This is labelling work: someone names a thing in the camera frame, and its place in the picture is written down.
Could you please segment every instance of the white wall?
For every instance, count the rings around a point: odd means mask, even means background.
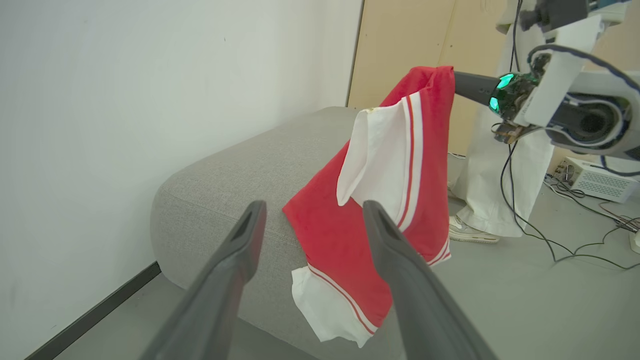
[[[360,0],[2,0],[0,357],[154,261],[154,192],[346,101]]]

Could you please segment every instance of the red and white towel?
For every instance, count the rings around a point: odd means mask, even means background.
[[[351,140],[283,208],[307,254],[292,295],[320,341],[359,347],[392,303],[376,273],[362,203],[376,200],[429,265],[448,259],[447,143],[451,67],[416,67],[379,108],[362,110]]]

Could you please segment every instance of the person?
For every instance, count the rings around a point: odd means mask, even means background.
[[[535,5],[535,0],[524,0],[521,9],[532,10]],[[545,42],[540,27],[533,26],[528,31],[522,31],[519,25],[513,25],[517,8],[517,0],[508,0],[507,9],[497,26],[503,32],[508,29],[496,72],[498,76],[517,71],[515,57],[512,59],[511,55],[514,31],[520,72],[529,72],[529,51]],[[491,132],[492,125],[500,121],[499,116],[489,107],[479,109],[465,166],[449,187],[455,197],[467,203],[449,218],[449,238],[452,240],[497,243],[502,237],[517,238],[523,235],[500,189],[500,175],[509,156],[508,145],[494,140]],[[524,219],[528,219],[531,214],[553,150],[554,146],[547,135],[538,131],[520,140],[513,152],[513,179],[509,178],[510,171],[507,170],[503,187],[511,202],[513,180],[515,210]],[[521,220],[519,222],[524,227],[525,224]]]

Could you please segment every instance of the ventilation grille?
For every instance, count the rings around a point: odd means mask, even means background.
[[[592,195],[608,195],[610,197],[619,198],[627,189],[629,181],[609,177],[605,175],[595,174],[592,172],[583,173],[580,180],[575,184],[585,192],[591,192]]]

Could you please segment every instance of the gray sofa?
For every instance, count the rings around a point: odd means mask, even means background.
[[[282,207],[345,144],[357,111],[327,108],[204,158],[158,190],[151,240],[165,276],[187,288],[253,200],[267,202],[260,265],[244,289],[239,316],[315,356],[329,359],[403,358],[396,316],[358,348],[342,338],[321,343],[291,297],[291,270],[306,265]]]

